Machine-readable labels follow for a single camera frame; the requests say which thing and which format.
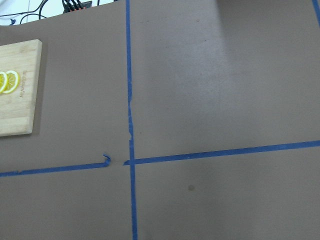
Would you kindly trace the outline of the bamboo cutting board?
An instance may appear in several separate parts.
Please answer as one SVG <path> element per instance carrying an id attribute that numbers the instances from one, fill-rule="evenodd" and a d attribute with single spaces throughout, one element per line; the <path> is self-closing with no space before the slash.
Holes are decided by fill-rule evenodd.
<path id="1" fill-rule="evenodd" d="M 0 93 L 0 135 L 14 136 L 33 131 L 40 73 L 42 42 L 38 39 L 0 47 L 0 70 L 16 71 L 18 87 L 9 94 Z"/>

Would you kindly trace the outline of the lemon slice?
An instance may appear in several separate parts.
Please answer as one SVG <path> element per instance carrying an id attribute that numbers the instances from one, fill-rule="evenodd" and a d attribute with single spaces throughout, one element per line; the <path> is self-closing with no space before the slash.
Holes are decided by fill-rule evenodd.
<path id="1" fill-rule="evenodd" d="M 8 85 L 8 75 L 4 71 L 0 71 L 0 93 L 3 93 Z"/>
<path id="2" fill-rule="evenodd" d="M 3 87 L 3 89 L 0 91 L 1 94 L 11 94 L 16 90 L 20 83 L 20 75 L 14 71 L 14 70 L 9 70 L 6 73 L 6 84 Z"/>

